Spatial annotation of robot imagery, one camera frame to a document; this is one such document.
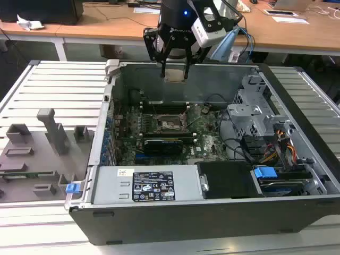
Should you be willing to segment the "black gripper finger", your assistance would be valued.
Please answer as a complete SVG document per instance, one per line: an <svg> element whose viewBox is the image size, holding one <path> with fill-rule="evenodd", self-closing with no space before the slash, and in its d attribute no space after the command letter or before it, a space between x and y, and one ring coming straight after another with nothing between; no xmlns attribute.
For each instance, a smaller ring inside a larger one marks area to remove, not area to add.
<svg viewBox="0 0 340 255"><path fill-rule="evenodd" d="M192 54L192 46L194 43L197 42L196 38L194 36L185 37L185 39L188 40L188 43L185 47L185 53L186 53L186 64L184 69L184 79L188 78L189 75L189 68L191 65L202 63L206 56L208 55L210 51L210 47L202 48L199 47L198 51L194 54Z"/></svg>
<svg viewBox="0 0 340 255"><path fill-rule="evenodd" d="M161 51L158 51L156 48L156 41L159 38L163 41L163 47ZM144 28L143 39L150 59L161 64L160 77L164 78L166 59L173 49L173 40L170 33L170 27L158 27L157 29Z"/></svg>

